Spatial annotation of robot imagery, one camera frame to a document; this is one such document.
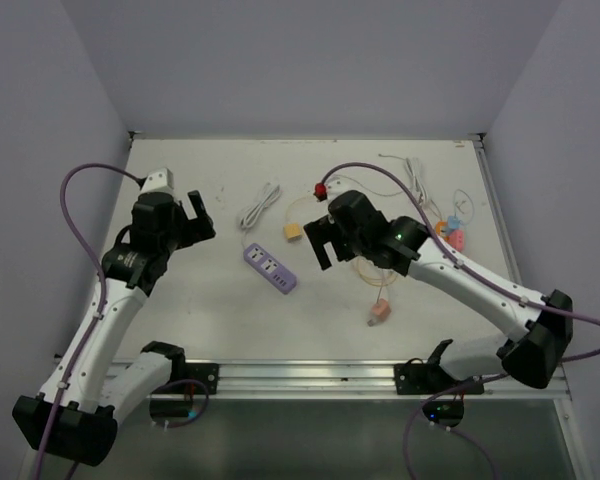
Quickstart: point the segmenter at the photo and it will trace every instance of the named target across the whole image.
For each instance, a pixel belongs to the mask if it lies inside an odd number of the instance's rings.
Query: small object
[[[464,417],[464,401],[462,400],[434,400],[422,407],[422,413],[430,422],[435,422],[445,430],[460,424]]]
[[[464,250],[464,232],[462,230],[454,230],[453,233],[449,235],[447,243],[457,251],[461,252]]]
[[[447,239],[447,222],[438,222],[436,223],[436,233],[438,236]]]
[[[285,295],[298,283],[298,279],[293,273],[257,243],[249,245],[245,249],[243,257],[245,262],[251,265],[256,272]]]
[[[327,187],[324,183],[316,183],[313,194],[318,199],[319,202],[322,202],[327,199]]]
[[[287,223],[284,226],[284,236],[288,242],[294,242],[302,238],[302,228],[297,223]]]
[[[462,223],[458,217],[449,215],[449,218],[447,218],[447,233],[451,234],[455,230],[459,230],[461,225]]]
[[[371,317],[367,321],[367,325],[373,327],[374,325],[384,322],[390,313],[391,307],[389,306],[389,302],[384,298],[379,299],[373,304],[373,307],[371,307]]]

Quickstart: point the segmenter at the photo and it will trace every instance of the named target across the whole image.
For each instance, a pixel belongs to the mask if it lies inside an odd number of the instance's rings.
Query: glass panel
[[[199,423],[163,431],[148,404],[119,432],[109,457],[76,480],[374,479],[407,477],[402,431],[415,402],[229,401],[212,399]],[[551,401],[467,403],[460,428],[487,449],[503,479],[573,479]],[[419,478],[489,479],[473,445],[418,421],[410,452]],[[47,459],[44,478],[69,467]]]

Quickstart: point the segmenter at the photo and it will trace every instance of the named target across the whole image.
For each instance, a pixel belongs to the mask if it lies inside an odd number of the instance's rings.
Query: electrical outlet
[[[245,249],[243,257],[244,261],[251,265],[256,272],[285,295],[298,283],[298,279],[293,273],[257,243],[249,245]]]
[[[260,268],[267,272],[267,274],[271,275],[278,268],[278,264],[273,258],[267,258],[264,262],[260,264]]]
[[[254,262],[259,262],[264,257],[264,252],[259,247],[253,247],[246,255]]]

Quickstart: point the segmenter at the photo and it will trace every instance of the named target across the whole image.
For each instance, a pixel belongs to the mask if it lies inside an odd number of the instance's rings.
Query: white table surface
[[[181,198],[200,190],[215,222],[216,238],[176,252],[146,306],[120,346],[119,359],[135,357],[151,340],[185,348],[189,358],[221,360],[393,360],[426,357],[443,339],[474,339],[496,329],[436,289],[400,278],[388,287],[393,312],[386,323],[366,320],[377,289],[346,263],[323,272],[306,238],[282,235],[287,206],[309,194],[326,171],[346,161],[383,166],[406,180],[401,162],[378,153],[418,157],[428,189],[444,215],[453,212],[456,188],[469,193],[475,218],[466,227],[465,254],[508,277],[476,153],[471,142],[414,140],[136,140],[128,170],[144,176],[166,166]],[[342,172],[381,192],[397,187],[362,169]],[[261,186],[281,184],[283,195],[265,212],[247,244],[260,243],[298,277],[285,296],[242,259],[236,213]],[[130,223],[137,187],[124,181],[112,216],[106,249]],[[406,196],[368,193],[388,219],[416,216]],[[185,201],[185,209],[192,209]],[[292,219],[303,225],[326,205],[301,202]]]

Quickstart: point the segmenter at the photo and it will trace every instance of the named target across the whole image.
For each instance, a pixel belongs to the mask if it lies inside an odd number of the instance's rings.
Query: cable
[[[462,193],[465,197],[467,197],[467,200],[469,200],[469,203],[471,204],[471,216],[469,217],[469,220],[460,220],[460,218],[458,217],[458,210],[460,210],[460,206],[462,205],[462,203],[460,205],[458,205],[458,200],[457,200],[457,196],[458,193]],[[467,226],[471,223],[471,221],[473,220],[473,217],[475,217],[476,215],[476,207],[475,204],[473,203],[473,199],[471,198],[471,195],[469,195],[467,192],[465,192],[464,190],[462,190],[461,188],[456,188],[456,190],[453,192],[453,216],[456,217],[458,220],[460,220],[460,224],[463,226]]]
[[[204,412],[206,412],[207,407],[209,406],[209,389],[207,388],[207,386],[202,383],[199,382],[198,380],[194,380],[192,378],[186,378],[183,380],[176,380],[175,382],[171,382],[171,383],[167,383],[159,388],[157,388],[156,390],[154,390],[153,393],[158,393],[161,390],[166,390],[168,388],[172,388],[172,387],[178,387],[180,385],[195,385],[196,387],[202,389],[202,391],[204,392],[204,403],[202,404],[202,407],[200,407],[200,410],[195,414],[195,415],[189,415],[189,418],[183,422],[169,422],[168,420],[165,420],[165,422],[162,424],[162,426],[164,428],[180,428],[180,427],[184,427],[186,425],[191,425],[193,422],[195,422],[196,420],[198,420],[203,414]]]
[[[253,203],[240,210],[237,216],[237,221],[238,228],[243,232],[243,249],[246,248],[245,239],[247,238],[247,233],[249,230],[251,230],[255,224],[258,223],[258,219],[260,218],[260,215],[262,215],[262,212],[273,205],[275,201],[280,198],[281,194],[282,190],[280,190],[280,185],[274,185],[267,182],[260,189],[256,195],[256,198],[254,198]]]
[[[380,296],[382,295],[382,289],[385,287],[386,283],[384,281],[384,272],[382,272],[382,283],[380,283],[380,290],[378,290],[378,298],[376,298],[376,303],[380,301]],[[389,289],[387,288],[387,297],[389,297]]]
[[[355,178],[352,178],[352,177],[348,177],[347,175],[342,175],[340,173],[337,174],[337,175],[334,175],[334,177],[335,178],[345,178],[345,179],[349,180],[350,182],[353,182],[356,185],[364,188],[367,192],[371,192],[374,195],[378,195],[379,197],[397,197],[398,195],[404,195],[404,192],[402,190],[399,190],[399,191],[397,191],[395,193],[380,193],[380,192],[376,192],[375,190],[371,190],[369,187],[367,187],[366,185],[364,185],[359,180],[356,180]]]
[[[363,274],[360,271],[360,260],[361,257],[356,257],[351,262],[351,267],[353,268],[353,270],[358,274],[358,276],[362,279],[363,282],[367,283],[368,285],[371,285],[372,287],[379,287],[383,280],[381,278],[370,277],[368,275]],[[387,277],[386,281],[384,282],[384,286],[386,287],[387,285],[391,285],[398,278],[399,277],[397,273],[391,272],[391,274]]]
[[[60,380],[60,385],[66,385],[66,383],[68,382],[69,377],[71,376],[71,372],[73,371],[73,367],[75,366],[76,362],[78,361],[78,358],[80,357],[82,350],[84,349],[85,345],[87,344],[89,337],[93,333],[93,330],[95,329],[96,325],[98,324],[98,320],[102,317],[102,312],[104,310],[104,306],[105,306],[106,300],[107,300],[107,284],[106,284],[106,279],[104,276],[104,270],[102,269],[102,266],[100,265],[100,261],[98,260],[98,255],[96,254],[96,252],[93,251],[91,246],[87,243],[85,238],[82,236],[82,234],[76,227],[75,223],[73,223],[71,215],[69,214],[69,209],[67,208],[67,185],[69,184],[69,180],[71,180],[71,178],[76,173],[78,173],[82,170],[85,170],[87,168],[103,168],[106,170],[111,170],[111,171],[120,173],[121,175],[124,175],[126,177],[129,177],[134,182],[136,182],[138,185],[140,185],[142,182],[142,180],[139,179],[138,177],[136,177],[135,175],[132,175],[129,172],[122,170],[121,168],[107,165],[104,163],[85,163],[84,165],[77,166],[74,169],[70,170],[69,173],[67,173],[67,175],[62,180],[62,185],[60,186],[60,208],[62,210],[62,215],[64,216],[64,219],[67,222],[67,225],[69,226],[69,229],[71,230],[71,233],[73,233],[74,237],[76,237],[76,239],[78,240],[78,242],[80,243],[80,245],[82,246],[84,251],[87,252],[89,259],[91,260],[91,263],[96,268],[96,272],[98,274],[98,280],[100,283],[100,298],[98,299],[98,305],[96,307],[95,314],[93,315],[93,318],[91,319],[91,323],[89,323],[89,326],[87,327],[87,329],[84,332],[84,335],[80,339],[78,346],[76,347],[73,354],[69,358],[69,361],[67,362],[67,368],[65,368],[64,373],[62,374],[62,378]],[[47,449],[47,444],[49,443],[49,437],[51,436],[51,429],[53,427],[53,423],[55,422],[56,416],[58,414],[58,410],[60,408],[60,402],[62,400],[63,394],[64,394],[64,389],[59,387],[56,392],[56,395],[53,399],[53,404],[51,405],[51,411],[49,412],[49,417],[47,417],[47,423],[45,424],[44,431],[42,433],[42,438],[40,439],[40,445],[38,447],[38,453],[36,454],[35,467],[34,467],[34,473],[33,473],[34,480],[39,480],[40,476],[42,474],[42,463],[44,461],[45,450]]]
[[[420,411],[428,403],[433,402],[434,400],[442,397],[443,395],[452,395],[454,393],[459,393],[459,392],[467,390],[470,387],[475,387],[478,385],[484,385],[485,383],[495,382],[496,380],[501,380],[505,377],[508,377],[508,375],[500,374],[500,375],[495,375],[493,377],[481,378],[478,380],[468,380],[466,382],[461,383],[460,385],[456,385],[455,387],[448,388],[446,390],[443,390],[442,392],[438,392],[435,395],[432,395],[431,397],[427,398],[425,401],[421,402],[420,405],[418,405],[418,408],[414,409],[414,411],[409,414],[409,417],[407,419],[407,424],[405,425],[404,432],[402,434],[402,455],[404,456],[404,462],[407,467],[407,471],[409,472],[409,476],[411,477],[412,480],[417,480],[418,477],[417,477],[415,471],[413,470],[413,466],[411,464],[412,463],[411,457],[409,456],[409,433],[411,432],[411,429],[413,427],[415,419],[419,416]],[[498,473],[498,470],[496,468],[496,465],[495,465],[493,459],[489,456],[487,450],[476,439],[474,439],[474,438],[470,437],[469,435],[467,435],[466,433],[461,432],[456,429],[451,429],[449,431],[461,438],[464,438],[468,442],[475,445],[478,448],[478,450],[480,450],[480,452],[482,452],[484,457],[487,459],[487,462],[489,462],[489,467],[491,467],[491,473],[492,473],[493,478],[496,480],[498,480],[500,478],[500,474]]]
[[[438,205],[436,205],[433,199],[429,196],[429,191],[424,183],[424,167],[422,166],[420,159],[398,157],[396,155],[383,155],[382,153],[379,153],[378,156],[381,158],[395,158],[402,161],[404,171],[407,172],[407,176],[409,177],[409,183],[411,185],[410,191],[415,192],[414,198],[417,198],[418,205],[420,205],[423,209],[428,208],[438,218],[438,220],[442,221],[442,212],[438,208]]]
[[[435,229],[433,228],[433,226],[431,225],[431,223],[429,222],[429,220],[427,219],[427,216],[424,213],[424,210],[422,209],[422,207],[418,204],[415,196],[409,191],[409,189],[407,188],[407,186],[398,178],[396,177],[394,174],[392,174],[391,172],[385,170],[384,168],[378,167],[376,165],[371,165],[368,163],[361,163],[361,162],[349,162],[349,163],[343,163],[341,165],[338,165],[334,168],[332,168],[331,170],[329,170],[327,172],[327,174],[322,178],[322,183],[324,184],[327,179],[334,174],[335,172],[343,169],[343,168],[349,168],[349,167],[361,167],[361,168],[368,168],[371,170],[375,170],[379,173],[382,173],[383,175],[386,175],[387,177],[389,177],[390,179],[392,179],[409,197],[409,200],[411,201],[411,203],[413,204],[413,206],[416,208],[416,210],[418,210],[418,213],[420,214],[420,217],[422,218],[422,221],[424,222],[427,231],[429,232],[429,235],[431,236],[431,238],[433,239],[433,241],[435,242],[436,246],[438,247],[438,249],[447,256],[447,258],[449,258],[454,264],[456,264],[456,266],[458,268],[460,268],[462,271],[464,271],[465,273],[467,273],[469,276],[471,276],[473,279],[477,280],[478,282],[482,283],[483,285],[487,286],[488,288],[490,288],[491,290],[507,297],[510,298],[518,303],[521,303],[523,305],[528,305],[532,308],[536,308],[545,312],[549,312],[549,313],[553,313],[556,315],[560,315],[560,316],[564,316],[564,317],[570,317],[573,318],[575,320],[579,320],[585,323],[589,323],[592,325],[596,325],[598,327],[600,327],[600,320],[590,317],[588,315],[584,315],[581,313],[574,313],[574,312],[569,312],[567,310],[562,310],[559,308],[554,308],[554,307],[550,307],[548,305],[543,305],[540,303],[535,303],[535,302],[530,302],[528,301],[528,299],[526,298],[522,298],[519,295],[516,295],[513,292],[509,292],[508,290],[500,287],[499,285],[496,285],[495,283],[491,282],[489,279],[484,278],[482,275],[480,275],[479,273],[475,272],[474,270],[472,270],[471,268],[467,267],[466,265],[462,264],[462,263],[458,263],[458,258],[453,255],[452,251],[455,252],[455,250],[450,250],[448,249],[444,243],[442,242],[442,240],[440,239],[440,237],[438,237],[438,235],[435,232]],[[576,360],[584,360],[585,358],[591,358],[591,357],[595,357],[597,355],[600,355],[600,347],[596,348],[594,350],[591,350],[589,352],[584,352],[584,353],[580,353],[580,354],[576,354],[576,355],[571,355],[569,357],[565,357],[562,359],[563,363],[566,362],[573,362]],[[474,382],[476,385],[481,385],[484,383],[488,383],[488,382],[492,382],[492,381],[496,381],[496,380],[500,380],[501,378],[505,378],[507,375],[498,375],[496,377],[491,377],[489,379],[480,379],[476,382]],[[462,391],[462,390],[466,390],[468,386],[470,386],[472,384],[472,382],[469,383],[462,383],[457,387],[454,387],[452,389],[448,389],[445,390],[443,392],[440,392],[436,395],[433,395],[432,397],[428,398],[427,400],[425,400],[425,403],[422,405],[426,405],[428,402],[431,402],[433,400],[435,400],[436,398],[440,397],[441,395],[446,395],[449,393],[455,393],[458,391]],[[408,436],[409,436],[409,431],[411,430],[411,426],[413,425],[413,421],[416,418],[416,416],[418,415],[419,409],[417,409],[416,411],[414,411],[410,416],[409,416],[409,420],[407,421],[407,426],[405,427],[405,431],[404,431],[404,436],[403,436],[403,451],[404,451],[404,455],[405,455],[405,463],[407,466],[407,470],[409,472],[409,475],[411,475],[412,479],[415,480],[416,476],[415,476],[415,472],[413,471],[413,467],[411,466],[411,461],[409,458],[409,454],[407,451],[407,446],[408,446]],[[474,443],[479,449],[480,451],[482,451],[483,454],[486,455],[486,450],[484,450],[484,448],[479,445],[478,443],[476,443],[475,440],[473,440],[471,437],[469,437],[466,434],[461,434],[460,432],[455,432],[457,435],[462,436],[463,438],[465,438],[468,441],[471,441],[472,443]],[[489,464],[492,467],[492,472],[494,473],[494,478],[498,478],[498,474],[497,471],[495,470],[495,466],[493,465],[493,462],[491,461],[491,459],[487,456],[487,459],[489,460]]]
[[[289,206],[287,207],[287,211],[284,214],[284,219],[285,219],[285,223],[290,223],[291,222],[291,209],[297,205],[298,203],[304,201],[304,200],[315,200],[316,197],[314,197],[313,195],[305,195],[303,197],[300,198],[296,198],[293,202],[291,202],[289,204]]]

